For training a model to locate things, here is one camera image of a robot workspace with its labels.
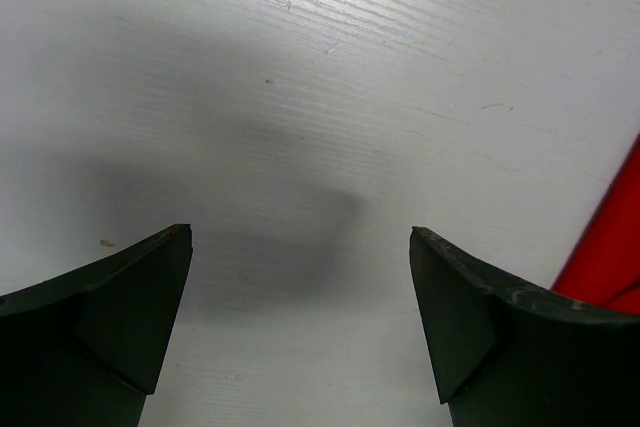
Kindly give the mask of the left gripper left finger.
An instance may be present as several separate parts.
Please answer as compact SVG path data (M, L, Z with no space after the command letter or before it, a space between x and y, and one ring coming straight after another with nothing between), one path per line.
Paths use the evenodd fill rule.
M186 284L192 230L1 298L4 426L136 426L155 392Z

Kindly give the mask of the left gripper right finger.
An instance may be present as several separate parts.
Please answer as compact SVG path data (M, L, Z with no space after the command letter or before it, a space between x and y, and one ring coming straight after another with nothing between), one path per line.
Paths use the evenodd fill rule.
M416 227L410 268L456 426L635 426L639 319L556 294Z

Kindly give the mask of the red t shirt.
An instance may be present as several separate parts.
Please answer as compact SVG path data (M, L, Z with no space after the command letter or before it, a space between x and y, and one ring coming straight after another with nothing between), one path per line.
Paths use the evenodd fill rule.
M611 310L639 312L639 143L577 243L552 290Z

